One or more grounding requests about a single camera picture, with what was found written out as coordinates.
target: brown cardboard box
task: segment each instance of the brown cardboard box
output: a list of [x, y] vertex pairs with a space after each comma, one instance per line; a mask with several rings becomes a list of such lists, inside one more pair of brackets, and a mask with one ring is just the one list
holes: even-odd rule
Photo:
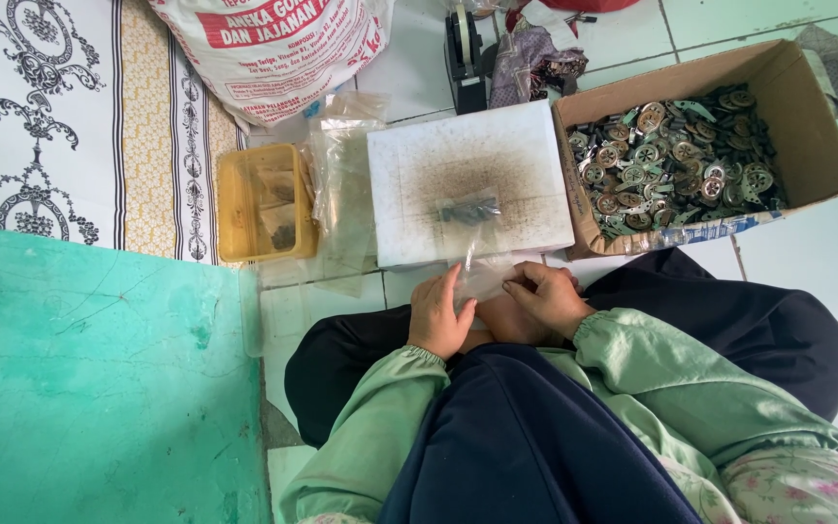
[[[648, 231], [611, 241], [602, 237], [565, 128], [628, 111], [640, 103], [681, 100], [742, 82], [749, 83], [758, 101], [757, 113], [770, 128], [768, 134], [777, 151], [775, 167], [787, 192], [789, 209]], [[817, 78], [795, 42], [756, 44], [579, 92], [556, 101], [552, 114], [575, 226], [575, 245], [565, 250], [569, 260], [634, 255], [717, 239], [838, 197], [838, 127]]]

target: woman's right hand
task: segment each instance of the woman's right hand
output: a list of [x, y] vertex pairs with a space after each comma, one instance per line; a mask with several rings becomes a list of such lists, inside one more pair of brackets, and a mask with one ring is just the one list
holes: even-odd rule
[[531, 316], [566, 339], [572, 339], [581, 321], [597, 312], [578, 296], [570, 272], [535, 262], [519, 263], [515, 269], [516, 275], [503, 282], [503, 289]]

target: green sleeve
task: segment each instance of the green sleeve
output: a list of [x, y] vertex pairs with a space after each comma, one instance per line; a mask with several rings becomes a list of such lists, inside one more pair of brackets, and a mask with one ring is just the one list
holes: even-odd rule
[[838, 451], [838, 430], [796, 398], [640, 311], [590, 315], [574, 336], [576, 360], [614, 393], [630, 394], [721, 467], [754, 449]]
[[449, 384], [444, 362], [407, 346], [375, 363], [316, 452], [287, 486], [285, 522], [342, 513], [373, 522], [393, 487], [429, 402]]

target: yellow floral pattern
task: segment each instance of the yellow floral pattern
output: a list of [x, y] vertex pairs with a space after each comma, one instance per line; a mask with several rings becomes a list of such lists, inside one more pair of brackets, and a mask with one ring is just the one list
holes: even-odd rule
[[[167, 26], [147, 2], [122, 1], [125, 249], [172, 257], [176, 228], [170, 159], [168, 34]], [[215, 170], [218, 158], [236, 150], [238, 144], [235, 122], [214, 96], [209, 97], [208, 137], [211, 167]], [[212, 178], [214, 198], [217, 177]], [[218, 263], [238, 266], [221, 258]]]

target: black pants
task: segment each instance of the black pants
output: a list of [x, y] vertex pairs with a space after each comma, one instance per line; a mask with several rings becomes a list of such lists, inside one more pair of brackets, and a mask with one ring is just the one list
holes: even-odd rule
[[[596, 310], [633, 308], [773, 382], [832, 421], [838, 411], [838, 323], [809, 293], [716, 280], [679, 249], [641, 256], [591, 284]], [[318, 321], [287, 363], [286, 391], [310, 446], [325, 444], [358, 381], [406, 344], [410, 306]]]

